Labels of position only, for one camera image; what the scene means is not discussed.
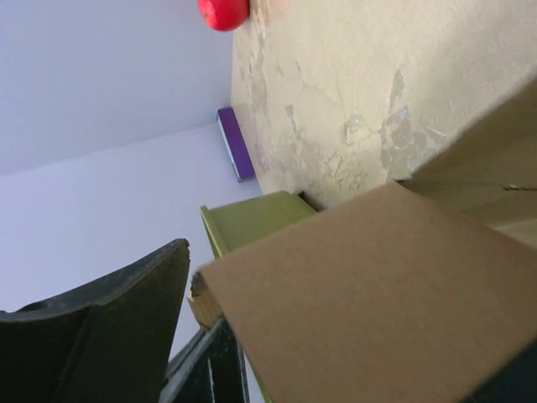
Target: wall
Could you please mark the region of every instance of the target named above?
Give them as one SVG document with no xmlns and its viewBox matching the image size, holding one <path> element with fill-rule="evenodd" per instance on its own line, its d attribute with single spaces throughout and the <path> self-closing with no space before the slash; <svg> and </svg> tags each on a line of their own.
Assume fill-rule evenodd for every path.
<svg viewBox="0 0 537 403">
<path fill-rule="evenodd" d="M 0 175 L 214 121 L 231 58 L 196 0 L 0 2 Z"/>
<path fill-rule="evenodd" d="M 260 194 L 239 184 L 212 124 L 0 177 L 0 309 L 14 311 L 133 262 L 173 238 L 212 260 L 199 206 Z M 198 330 L 188 304 L 173 352 Z"/>
</svg>

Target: open box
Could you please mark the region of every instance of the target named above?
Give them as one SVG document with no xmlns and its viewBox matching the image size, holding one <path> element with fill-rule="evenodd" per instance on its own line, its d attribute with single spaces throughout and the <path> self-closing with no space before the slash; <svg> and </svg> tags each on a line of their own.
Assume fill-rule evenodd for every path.
<svg viewBox="0 0 537 403">
<path fill-rule="evenodd" d="M 201 275 L 276 403 L 535 402 L 537 249 L 499 231 L 535 246 L 536 190 L 533 81 L 402 185 Z"/>
</svg>

